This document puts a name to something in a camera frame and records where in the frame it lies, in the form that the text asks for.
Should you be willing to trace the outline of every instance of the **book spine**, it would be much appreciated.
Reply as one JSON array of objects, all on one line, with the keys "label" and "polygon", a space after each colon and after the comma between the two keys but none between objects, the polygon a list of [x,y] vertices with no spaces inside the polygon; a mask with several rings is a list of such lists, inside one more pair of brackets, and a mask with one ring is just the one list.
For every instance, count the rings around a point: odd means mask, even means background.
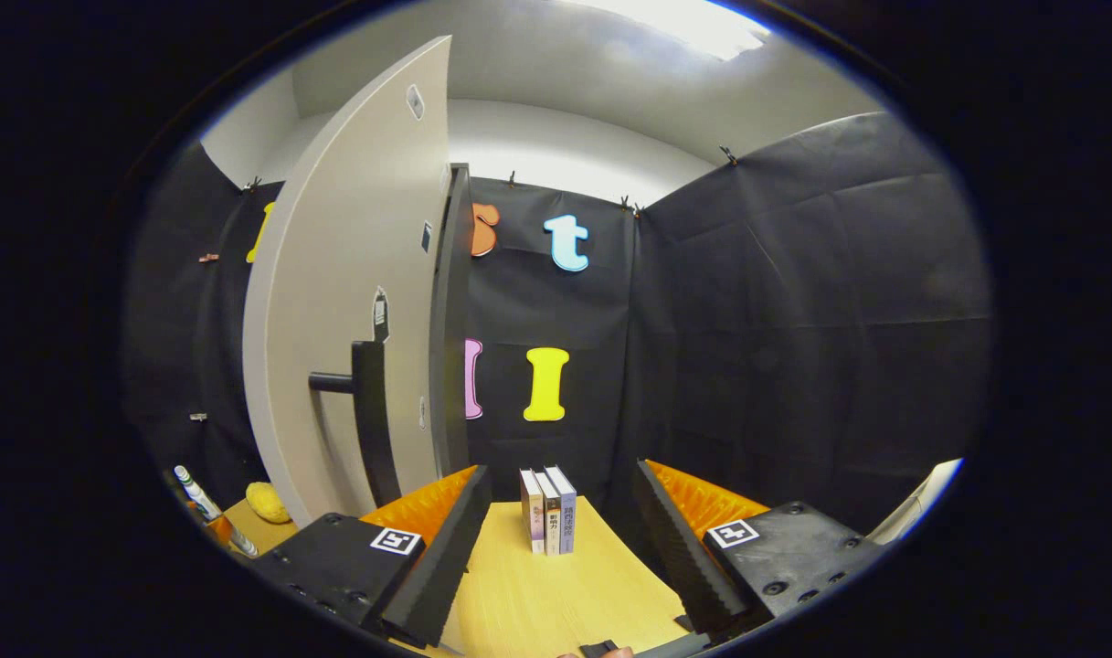
[{"label": "book spine", "polygon": [[576,537],[576,495],[560,496],[559,551],[572,552],[572,540]]},{"label": "book spine", "polygon": [[530,552],[544,552],[544,495],[530,497],[527,517],[530,519]]},{"label": "book spine", "polygon": [[560,504],[559,497],[552,497],[544,501],[546,504],[546,515],[547,515],[547,526],[544,534],[547,538],[547,555],[559,555],[559,516],[560,516]]}]

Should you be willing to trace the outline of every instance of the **book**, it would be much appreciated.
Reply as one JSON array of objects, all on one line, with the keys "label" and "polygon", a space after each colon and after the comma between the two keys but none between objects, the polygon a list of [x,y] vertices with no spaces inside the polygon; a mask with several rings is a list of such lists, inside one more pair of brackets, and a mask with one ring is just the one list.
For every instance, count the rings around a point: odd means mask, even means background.
[{"label": "book", "polygon": [[544,549],[547,555],[559,555],[559,495],[547,473],[536,473],[536,480],[544,491]]},{"label": "book", "polygon": [[576,538],[576,488],[564,476],[559,466],[548,466],[544,471],[560,500],[559,551],[572,552],[572,544]]},{"label": "book", "polygon": [[519,470],[519,500],[523,501],[523,526],[530,538],[530,552],[544,552],[544,492],[530,468]]}]

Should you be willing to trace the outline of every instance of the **yellow letter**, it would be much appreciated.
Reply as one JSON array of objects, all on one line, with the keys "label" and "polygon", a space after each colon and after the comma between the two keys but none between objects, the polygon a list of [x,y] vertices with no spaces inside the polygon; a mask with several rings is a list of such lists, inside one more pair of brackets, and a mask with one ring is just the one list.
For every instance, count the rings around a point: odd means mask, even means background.
[{"label": "yellow letter", "polygon": [[564,408],[559,405],[559,373],[567,362],[567,352],[559,348],[527,350],[534,378],[530,380],[530,407],[523,409],[527,420],[559,420]]},{"label": "yellow letter", "polygon": [[271,208],[275,208],[275,201],[264,206],[264,223],[259,226],[259,236],[255,237],[255,247],[247,251],[247,262],[255,262],[255,250],[259,249],[259,238],[264,237],[264,229],[267,229],[267,218],[271,217]]}]

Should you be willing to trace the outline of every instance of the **ceiling light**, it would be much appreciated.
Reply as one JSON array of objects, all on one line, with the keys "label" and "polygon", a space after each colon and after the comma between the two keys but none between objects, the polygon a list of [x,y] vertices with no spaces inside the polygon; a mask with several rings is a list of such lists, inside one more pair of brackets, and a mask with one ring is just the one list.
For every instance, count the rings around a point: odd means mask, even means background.
[{"label": "ceiling light", "polygon": [[706,0],[563,0],[585,8],[619,13],[659,32],[685,41],[726,61],[744,50],[757,49],[763,42],[755,33],[770,33],[767,28],[742,13]]}]

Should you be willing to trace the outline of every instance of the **white wall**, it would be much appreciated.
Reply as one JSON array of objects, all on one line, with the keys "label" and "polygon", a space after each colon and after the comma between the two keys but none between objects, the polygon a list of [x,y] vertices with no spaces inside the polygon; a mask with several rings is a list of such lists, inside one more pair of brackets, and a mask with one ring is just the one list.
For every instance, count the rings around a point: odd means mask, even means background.
[{"label": "white wall", "polygon": [[262,177],[264,182],[275,182],[284,179],[264,176],[264,160],[291,131],[298,118],[289,67],[222,113],[200,141],[214,163],[238,187],[251,182],[256,176]]},{"label": "white wall", "polygon": [[[709,162],[582,116],[494,100],[449,101],[450,161],[470,175],[510,178],[608,201],[647,206],[713,170]],[[332,112],[301,118],[264,159],[265,182],[285,180]]]}]

